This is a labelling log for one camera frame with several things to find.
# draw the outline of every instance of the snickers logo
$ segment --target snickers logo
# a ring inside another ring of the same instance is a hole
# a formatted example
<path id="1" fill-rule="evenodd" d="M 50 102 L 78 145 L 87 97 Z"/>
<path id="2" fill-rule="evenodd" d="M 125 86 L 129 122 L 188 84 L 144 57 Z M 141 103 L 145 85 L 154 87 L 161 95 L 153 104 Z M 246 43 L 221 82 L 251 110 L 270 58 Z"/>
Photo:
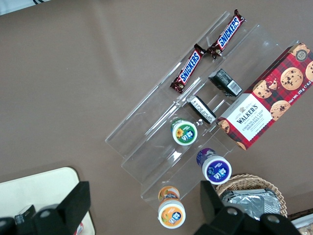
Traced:
<path id="1" fill-rule="evenodd" d="M 192 56 L 187 61 L 187 64 L 185 65 L 185 67 L 181 71 L 179 78 L 181 79 L 181 81 L 183 82 L 184 85 L 186 85 L 189 77 L 191 76 L 191 74 L 193 73 L 195 68 L 197 67 L 197 65 L 200 61 L 200 58 L 201 58 L 200 55 L 195 50 L 194 53 L 192 54 Z"/>
<path id="2" fill-rule="evenodd" d="M 225 29 L 223 34 L 218 39 L 218 44 L 219 44 L 221 50 L 224 49 L 225 45 L 228 43 L 230 38 L 234 35 L 236 30 L 238 29 L 239 25 L 240 25 L 239 18 L 237 16 L 235 16 L 232 19 L 232 21 L 229 23 L 228 27 Z"/>

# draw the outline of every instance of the foil wrapped food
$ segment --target foil wrapped food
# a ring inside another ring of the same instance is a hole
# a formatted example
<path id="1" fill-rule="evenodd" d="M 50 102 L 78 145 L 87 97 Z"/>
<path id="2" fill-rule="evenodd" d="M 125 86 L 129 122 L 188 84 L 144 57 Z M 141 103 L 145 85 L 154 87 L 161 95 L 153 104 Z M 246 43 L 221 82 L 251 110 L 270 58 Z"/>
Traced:
<path id="1" fill-rule="evenodd" d="M 276 194 L 266 189 L 227 190 L 221 195 L 221 200 L 234 204 L 250 217 L 260 220 L 265 213 L 280 213 L 280 204 Z"/>

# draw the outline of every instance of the walkers cookie box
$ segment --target walkers cookie box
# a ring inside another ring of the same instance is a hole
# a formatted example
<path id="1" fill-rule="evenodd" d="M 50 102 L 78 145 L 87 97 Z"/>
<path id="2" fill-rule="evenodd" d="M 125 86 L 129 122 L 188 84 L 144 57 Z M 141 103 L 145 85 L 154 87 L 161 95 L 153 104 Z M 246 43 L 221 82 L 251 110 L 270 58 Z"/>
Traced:
<path id="1" fill-rule="evenodd" d="M 286 49 L 222 114 L 218 125 L 247 150 L 313 83 L 313 53 L 303 43 Z"/>

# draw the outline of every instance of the snickers bar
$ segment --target snickers bar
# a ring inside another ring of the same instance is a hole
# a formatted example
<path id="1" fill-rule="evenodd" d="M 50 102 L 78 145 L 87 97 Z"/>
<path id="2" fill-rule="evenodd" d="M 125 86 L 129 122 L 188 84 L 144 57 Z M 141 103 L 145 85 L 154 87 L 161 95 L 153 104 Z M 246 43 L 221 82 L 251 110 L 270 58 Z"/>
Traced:
<path id="1" fill-rule="evenodd" d="M 246 20 L 239 14 L 238 10 L 236 9 L 233 19 L 229 22 L 226 29 L 219 36 L 217 41 L 206 50 L 207 53 L 210 53 L 214 59 L 216 59 L 216 57 L 218 56 L 222 56 L 222 52 L 224 51 L 225 46 L 234 36 L 235 32 L 239 29 L 244 21 Z"/>
<path id="2" fill-rule="evenodd" d="M 187 84 L 192 73 L 195 71 L 203 55 L 206 53 L 198 44 L 195 44 L 195 50 L 190 55 L 187 63 L 183 69 L 179 72 L 179 75 L 174 79 L 170 85 L 178 93 L 182 93 L 185 85 Z"/>

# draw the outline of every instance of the yogurt cup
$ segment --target yogurt cup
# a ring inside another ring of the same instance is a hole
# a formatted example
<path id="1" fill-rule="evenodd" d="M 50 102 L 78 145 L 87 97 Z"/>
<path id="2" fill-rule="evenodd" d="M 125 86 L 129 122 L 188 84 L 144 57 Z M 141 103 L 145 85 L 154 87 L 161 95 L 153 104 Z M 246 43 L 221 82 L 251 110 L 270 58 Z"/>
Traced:
<path id="1" fill-rule="evenodd" d="M 175 142 L 184 146 L 194 143 L 198 136 L 196 126 L 182 118 L 173 120 L 171 131 Z"/>
<path id="2" fill-rule="evenodd" d="M 186 219 L 186 212 L 179 199 L 179 191 L 173 186 L 163 187 L 158 199 L 161 202 L 158 208 L 158 219 L 167 229 L 180 227 Z"/>
<path id="3" fill-rule="evenodd" d="M 229 162 L 211 148 L 205 148 L 197 154 L 197 163 L 201 166 L 205 178 L 214 185 L 227 182 L 231 176 Z"/>

